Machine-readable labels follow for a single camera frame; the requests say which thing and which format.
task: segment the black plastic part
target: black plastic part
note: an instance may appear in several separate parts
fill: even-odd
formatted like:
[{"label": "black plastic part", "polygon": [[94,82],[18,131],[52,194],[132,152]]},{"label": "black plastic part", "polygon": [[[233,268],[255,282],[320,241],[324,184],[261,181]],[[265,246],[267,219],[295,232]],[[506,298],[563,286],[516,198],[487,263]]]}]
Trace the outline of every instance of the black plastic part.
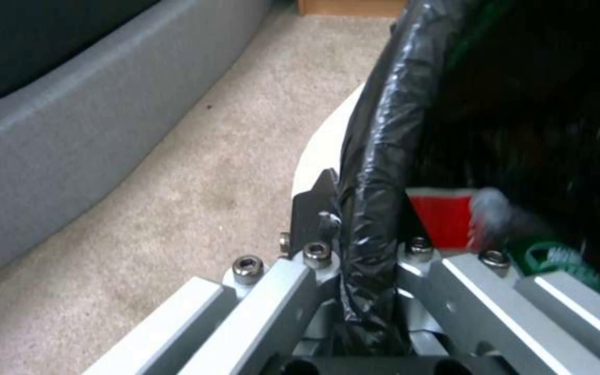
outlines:
[{"label": "black plastic part", "polygon": [[279,357],[262,375],[500,375],[515,371],[499,356],[420,357]]},{"label": "black plastic part", "polygon": [[305,244],[321,240],[319,212],[338,213],[335,205],[337,180],[338,178],[333,169],[325,169],[319,175],[311,190],[293,197],[290,235],[291,258],[302,251]]}]

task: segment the black plastic bag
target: black plastic bag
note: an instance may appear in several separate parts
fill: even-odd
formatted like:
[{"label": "black plastic bag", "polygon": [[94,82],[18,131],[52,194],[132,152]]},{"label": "black plastic bag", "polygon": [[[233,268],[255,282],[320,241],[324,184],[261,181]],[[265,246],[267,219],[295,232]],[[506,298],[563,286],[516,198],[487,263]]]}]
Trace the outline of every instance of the black plastic bag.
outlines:
[{"label": "black plastic bag", "polygon": [[416,0],[398,20],[342,148],[343,341],[350,354],[398,354],[391,325],[397,227],[407,171],[470,0]]},{"label": "black plastic bag", "polygon": [[393,311],[409,185],[494,186],[600,270],[600,2],[409,3],[343,143],[348,354],[405,351]]}]

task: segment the red object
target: red object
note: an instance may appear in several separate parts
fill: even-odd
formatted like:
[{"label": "red object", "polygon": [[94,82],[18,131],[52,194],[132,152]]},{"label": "red object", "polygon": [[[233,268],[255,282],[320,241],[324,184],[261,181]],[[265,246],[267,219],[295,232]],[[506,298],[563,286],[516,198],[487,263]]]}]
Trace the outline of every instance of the red object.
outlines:
[{"label": "red object", "polygon": [[407,195],[437,249],[466,250],[469,244],[471,189],[407,189]]}]

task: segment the green object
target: green object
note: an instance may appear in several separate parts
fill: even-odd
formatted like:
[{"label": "green object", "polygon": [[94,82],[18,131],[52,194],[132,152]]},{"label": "green object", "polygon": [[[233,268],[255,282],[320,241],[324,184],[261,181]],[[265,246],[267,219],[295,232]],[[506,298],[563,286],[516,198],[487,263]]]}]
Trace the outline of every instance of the green object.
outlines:
[{"label": "green object", "polygon": [[554,238],[537,237],[516,240],[505,251],[524,276],[565,271],[600,294],[600,275],[583,261],[573,247]]}]

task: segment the socket head bolt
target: socket head bolt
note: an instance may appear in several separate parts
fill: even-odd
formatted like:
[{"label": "socket head bolt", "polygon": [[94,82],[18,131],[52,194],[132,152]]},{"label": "socket head bolt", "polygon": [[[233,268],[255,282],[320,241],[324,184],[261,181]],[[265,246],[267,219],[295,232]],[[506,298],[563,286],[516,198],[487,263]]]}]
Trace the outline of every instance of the socket head bolt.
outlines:
[{"label": "socket head bolt", "polygon": [[288,232],[279,233],[279,251],[282,254],[291,252],[291,234]]},{"label": "socket head bolt", "polygon": [[263,262],[257,256],[245,255],[233,262],[233,277],[240,285],[253,285],[263,274]]},{"label": "socket head bolt", "polygon": [[315,270],[326,268],[332,263],[332,252],[325,242],[309,242],[302,249],[305,265]]},{"label": "socket head bolt", "polygon": [[478,259],[500,278],[505,277],[510,268],[510,258],[497,250],[483,250],[478,254]]},{"label": "socket head bolt", "polygon": [[431,261],[434,249],[423,237],[413,237],[407,243],[406,254],[415,261]]}]

